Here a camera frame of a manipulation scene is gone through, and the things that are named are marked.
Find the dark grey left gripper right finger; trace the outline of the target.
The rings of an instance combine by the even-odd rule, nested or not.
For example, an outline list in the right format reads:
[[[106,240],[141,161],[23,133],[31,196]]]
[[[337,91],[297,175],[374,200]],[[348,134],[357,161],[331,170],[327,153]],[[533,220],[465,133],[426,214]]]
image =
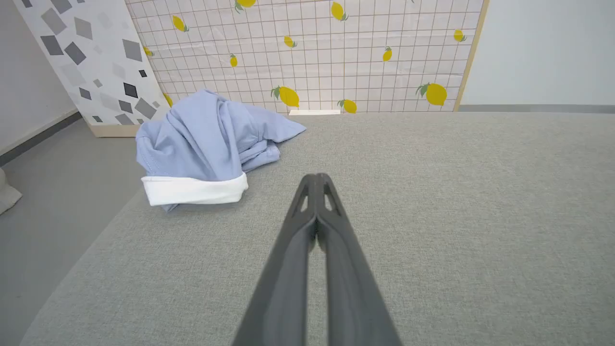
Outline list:
[[[316,236],[326,256],[330,346],[400,346],[394,322],[332,179],[316,175]]]

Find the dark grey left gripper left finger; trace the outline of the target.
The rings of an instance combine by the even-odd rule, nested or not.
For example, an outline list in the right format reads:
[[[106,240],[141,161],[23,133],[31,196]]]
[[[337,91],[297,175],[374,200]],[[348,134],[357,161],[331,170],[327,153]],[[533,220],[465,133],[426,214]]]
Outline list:
[[[305,346],[309,254],[316,241],[316,176],[307,174],[286,213],[235,346]]]

